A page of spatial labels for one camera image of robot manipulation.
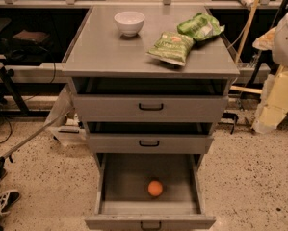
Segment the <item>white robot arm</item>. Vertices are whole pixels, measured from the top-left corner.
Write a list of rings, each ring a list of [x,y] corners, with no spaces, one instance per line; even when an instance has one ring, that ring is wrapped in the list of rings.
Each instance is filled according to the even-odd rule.
[[[288,13],[275,27],[272,41],[273,61],[279,68],[268,75],[255,112],[252,129],[261,134],[276,129],[288,114]]]

